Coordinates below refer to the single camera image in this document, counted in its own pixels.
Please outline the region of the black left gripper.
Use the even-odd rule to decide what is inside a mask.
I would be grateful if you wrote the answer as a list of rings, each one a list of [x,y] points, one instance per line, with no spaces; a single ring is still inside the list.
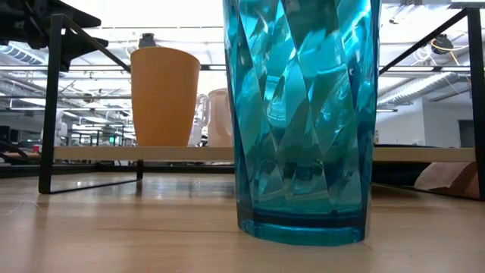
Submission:
[[[50,16],[62,13],[82,28],[100,27],[102,21],[62,0],[0,0],[0,46],[25,42],[32,49],[49,43]],[[73,59],[96,51],[80,36],[61,38],[60,71],[68,72]]]

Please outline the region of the orange handleless cup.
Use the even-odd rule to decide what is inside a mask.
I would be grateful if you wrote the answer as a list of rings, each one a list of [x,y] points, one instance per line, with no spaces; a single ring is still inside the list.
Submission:
[[[130,56],[131,102],[138,146],[186,146],[191,134],[200,62],[166,47]]]

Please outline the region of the wooden shelf with black frame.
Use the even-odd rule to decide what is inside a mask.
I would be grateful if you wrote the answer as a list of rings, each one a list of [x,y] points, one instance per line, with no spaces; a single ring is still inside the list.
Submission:
[[[412,47],[399,55],[384,68],[382,74],[398,64],[423,44],[449,29],[452,25],[465,19],[468,22],[468,44],[471,73],[471,95],[473,103],[475,147],[459,148],[404,148],[377,147],[373,152],[375,162],[476,162],[478,173],[479,199],[485,201],[485,74],[483,72],[483,46],[479,8],[463,8],[456,15],[439,25],[435,30],[416,42]],[[46,93],[44,134],[42,137],[42,154],[39,172],[38,191],[51,194],[53,161],[60,159],[101,159],[101,160],[135,160],[137,162],[136,178],[143,178],[143,163],[147,160],[168,162],[188,161],[222,162],[233,159],[230,148],[191,148],[191,147],[123,147],[123,146],[90,146],[90,147],[56,147],[54,145],[55,118],[58,100],[58,72],[60,71],[61,31],[70,28],[95,49],[121,66],[125,71],[129,67],[111,54],[99,42],[82,30],[77,24],[63,14],[51,17],[50,52],[48,59],[48,84]]]

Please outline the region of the white ceramic mug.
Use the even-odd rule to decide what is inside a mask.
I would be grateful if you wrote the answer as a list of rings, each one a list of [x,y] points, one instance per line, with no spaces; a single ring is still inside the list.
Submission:
[[[210,99],[210,121],[208,145],[210,147],[233,147],[233,129],[227,88],[212,90]]]

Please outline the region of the blue faceted plastic tumbler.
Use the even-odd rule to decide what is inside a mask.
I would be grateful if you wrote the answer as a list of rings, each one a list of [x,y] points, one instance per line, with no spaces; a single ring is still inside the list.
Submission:
[[[239,228],[295,245],[368,232],[382,0],[222,0]]]

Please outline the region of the navy blue cloth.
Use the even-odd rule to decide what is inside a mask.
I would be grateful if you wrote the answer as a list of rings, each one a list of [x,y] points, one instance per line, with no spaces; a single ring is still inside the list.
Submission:
[[[373,161],[372,182],[413,187],[418,177],[429,165],[429,162]]]

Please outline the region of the white robot figure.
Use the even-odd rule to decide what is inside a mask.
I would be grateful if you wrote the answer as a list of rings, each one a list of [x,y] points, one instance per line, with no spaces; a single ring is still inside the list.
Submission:
[[[67,136],[67,124],[62,121],[64,111],[57,110],[55,119],[55,138],[54,146],[60,146],[62,138]]]

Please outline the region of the pink cloth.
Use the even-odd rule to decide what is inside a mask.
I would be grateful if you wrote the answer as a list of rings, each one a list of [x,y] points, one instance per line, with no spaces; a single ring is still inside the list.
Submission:
[[[476,162],[434,162],[415,181],[414,188],[448,196],[480,198]]]

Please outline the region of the dark background door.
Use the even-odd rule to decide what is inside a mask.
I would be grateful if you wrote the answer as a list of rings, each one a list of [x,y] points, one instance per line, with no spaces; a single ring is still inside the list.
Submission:
[[[472,120],[458,120],[461,148],[474,148],[474,123]]]

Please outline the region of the black metal table frame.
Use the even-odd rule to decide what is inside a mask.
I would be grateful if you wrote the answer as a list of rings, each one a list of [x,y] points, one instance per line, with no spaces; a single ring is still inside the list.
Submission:
[[[92,172],[136,172],[135,165],[54,165],[52,175],[58,174],[82,174]],[[144,173],[187,173],[187,174],[233,174],[233,165],[155,165],[146,162],[143,167]],[[0,179],[18,177],[38,177],[39,165],[5,165],[0,166]]]

